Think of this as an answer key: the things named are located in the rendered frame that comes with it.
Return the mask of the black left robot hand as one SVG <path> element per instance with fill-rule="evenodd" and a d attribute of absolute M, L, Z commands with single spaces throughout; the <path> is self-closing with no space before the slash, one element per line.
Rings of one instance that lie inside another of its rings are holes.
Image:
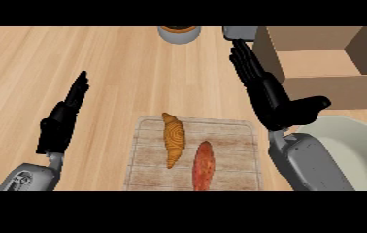
<path fill-rule="evenodd" d="M 78 110 L 88 91 L 86 82 L 86 73 L 81 71 L 64 100 L 56 104 L 48 117 L 39 122 L 36 154 L 66 151 L 75 130 Z"/>

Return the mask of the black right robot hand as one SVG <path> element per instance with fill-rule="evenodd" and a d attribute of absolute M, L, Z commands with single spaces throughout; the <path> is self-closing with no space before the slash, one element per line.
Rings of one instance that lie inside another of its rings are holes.
<path fill-rule="evenodd" d="M 331 106 L 330 99 L 322 95 L 288 99 L 281 83 L 263 69 L 243 39 L 232 40 L 229 61 L 263 127 L 269 131 L 278 131 L 312 123 L 319 112 Z"/>

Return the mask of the brown cardboard box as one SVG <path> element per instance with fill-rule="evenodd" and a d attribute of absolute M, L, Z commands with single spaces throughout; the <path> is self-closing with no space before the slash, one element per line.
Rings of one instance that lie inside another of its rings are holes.
<path fill-rule="evenodd" d="M 252 50 L 288 98 L 324 95 L 367 109 L 367 26 L 259 26 Z"/>

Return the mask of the pale wooden cutting board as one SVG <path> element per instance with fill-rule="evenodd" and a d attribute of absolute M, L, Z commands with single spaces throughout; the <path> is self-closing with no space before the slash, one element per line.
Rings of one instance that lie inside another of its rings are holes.
<path fill-rule="evenodd" d="M 191 166 L 197 147 L 207 141 L 215 158 L 210 191 L 259 191 L 262 189 L 256 133 L 244 120 L 181 117 L 185 144 L 182 155 L 166 168 L 163 119 L 141 116 L 131 140 L 123 190 L 193 190 Z"/>

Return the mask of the red sweet potato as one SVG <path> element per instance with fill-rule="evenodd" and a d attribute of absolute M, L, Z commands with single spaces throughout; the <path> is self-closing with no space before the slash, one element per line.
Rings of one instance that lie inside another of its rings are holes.
<path fill-rule="evenodd" d="M 212 145 L 207 141 L 201 142 L 194 159 L 193 159 L 193 166 L 191 166 L 191 185 L 193 190 L 207 190 L 212 176 L 215 170 L 215 157 L 212 151 Z"/>

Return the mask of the pale beige bowl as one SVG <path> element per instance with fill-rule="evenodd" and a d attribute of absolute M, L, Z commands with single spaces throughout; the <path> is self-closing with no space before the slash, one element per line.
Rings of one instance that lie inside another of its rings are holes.
<path fill-rule="evenodd" d="M 367 191 L 367 123 L 346 116 L 319 116 L 294 130 L 315 137 L 356 191 Z"/>

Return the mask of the orange croissant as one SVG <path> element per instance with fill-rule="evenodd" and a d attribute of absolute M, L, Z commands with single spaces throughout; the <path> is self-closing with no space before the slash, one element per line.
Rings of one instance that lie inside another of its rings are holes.
<path fill-rule="evenodd" d="M 170 169 L 179 160 L 184 151 L 184 124 L 168 113 L 162 114 L 163 119 L 163 141 L 168 152 L 166 168 Z"/>

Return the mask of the grey cup with orange rim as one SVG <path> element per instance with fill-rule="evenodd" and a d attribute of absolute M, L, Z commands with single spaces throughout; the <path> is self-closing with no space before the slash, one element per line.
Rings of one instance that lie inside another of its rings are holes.
<path fill-rule="evenodd" d="M 172 28 L 168 28 L 165 26 L 157 27 L 157 32 L 160 38 L 170 44 L 187 44 L 190 43 L 200 34 L 200 27 L 193 26 L 190 28 L 175 30 Z"/>

